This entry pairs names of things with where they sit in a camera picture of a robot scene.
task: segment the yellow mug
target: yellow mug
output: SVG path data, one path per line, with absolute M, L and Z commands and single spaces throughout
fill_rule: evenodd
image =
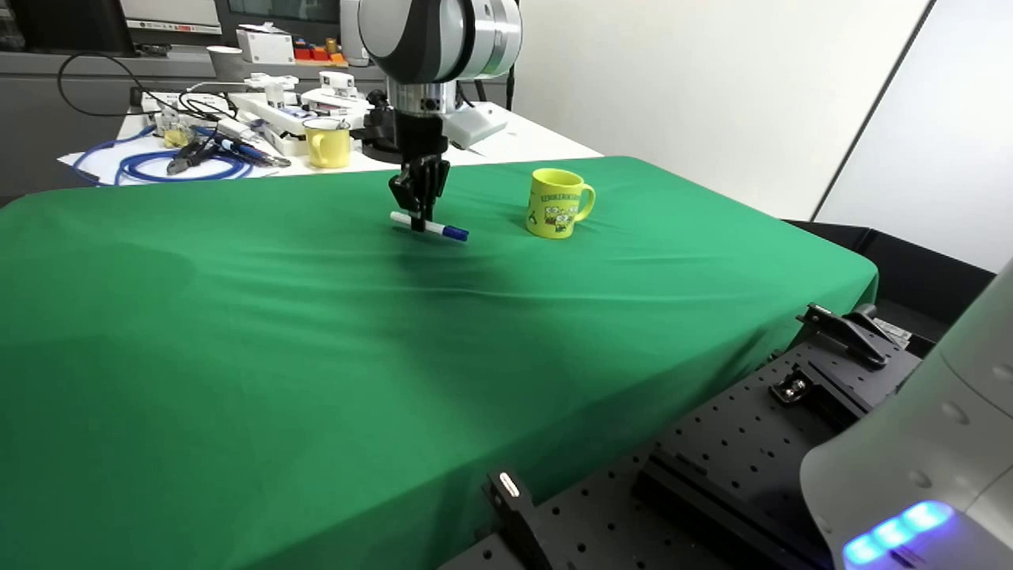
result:
M 594 210 L 594 185 L 572 172 L 539 167 L 533 175 L 530 230 L 549 241 L 566 241 L 572 225 Z
M 351 154 L 351 136 L 336 121 L 307 121 L 307 158 L 312 167 L 344 167 Z

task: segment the desk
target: desk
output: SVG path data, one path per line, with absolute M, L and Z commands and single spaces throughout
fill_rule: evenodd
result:
M 488 110 L 490 116 L 502 121 L 506 125 L 473 149 L 448 149 L 451 163 L 502 163 L 502 162 L 558 162 L 558 158 L 594 158 L 599 151 L 588 145 L 579 145 L 553 130 L 544 130 L 535 121 L 527 121 L 499 103 L 479 100 L 474 108 Z M 127 116 L 118 139 L 129 139 L 141 130 L 141 116 Z M 139 151 L 166 151 L 166 145 L 156 136 L 145 136 L 129 145 L 102 149 L 95 151 L 81 167 L 95 175 L 102 182 L 115 182 L 115 175 L 127 154 Z M 398 163 L 374 162 L 362 154 L 358 143 L 351 151 L 348 167 L 340 172 L 312 172 L 302 158 L 290 167 L 252 167 L 249 178 L 303 178 L 303 175 L 348 175 L 348 172 L 397 172 Z
M 533 163 L 455 167 L 448 242 L 386 175 L 39 194 L 0 211 L 0 567 L 436 567 L 646 443 L 874 265 L 633 158 L 572 241 Z

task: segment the blue light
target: blue light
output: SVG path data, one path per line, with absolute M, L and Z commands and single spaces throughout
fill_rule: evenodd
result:
M 844 544 L 844 557 L 856 567 L 872 564 L 872 561 L 877 561 L 882 555 L 886 555 L 886 546 L 877 544 L 872 534 L 857 534 L 856 540 Z
M 937 501 L 921 501 L 911 509 L 880 523 L 877 527 L 852 538 L 844 544 L 844 561 L 852 567 L 863 567 L 877 557 L 882 557 L 894 546 L 903 546 L 909 540 L 914 540 L 918 534 L 945 524 L 952 516 L 952 506 L 937 503 Z
M 928 531 L 945 524 L 952 516 L 952 506 L 937 503 L 937 501 L 921 501 L 911 509 L 903 513 L 903 519 L 914 527 L 914 531 Z
M 872 534 L 890 552 L 890 546 L 909 544 L 918 531 L 909 527 L 903 519 L 886 519 Z

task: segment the yellow object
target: yellow object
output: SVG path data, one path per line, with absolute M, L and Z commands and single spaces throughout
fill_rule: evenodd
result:
M 185 145 L 190 145 L 190 130 L 172 125 L 163 134 L 163 143 L 172 149 L 185 149 Z
M 539 167 L 533 175 L 530 230 L 549 241 L 566 241 L 572 225 L 594 210 L 594 185 L 572 172 Z
M 348 130 L 336 124 L 307 124 L 307 154 L 312 167 L 344 167 L 351 154 Z

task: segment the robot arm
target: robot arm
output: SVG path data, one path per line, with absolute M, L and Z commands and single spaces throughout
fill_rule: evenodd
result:
M 495 80 L 516 64 L 518 10 L 514 0 L 364 0 L 358 34 L 389 77 L 403 154 L 389 189 L 425 230 L 451 175 L 442 114 L 455 108 L 453 81 Z
M 1013 265 L 895 395 L 804 455 L 802 490 L 837 567 L 1013 564 L 1009 314 Z

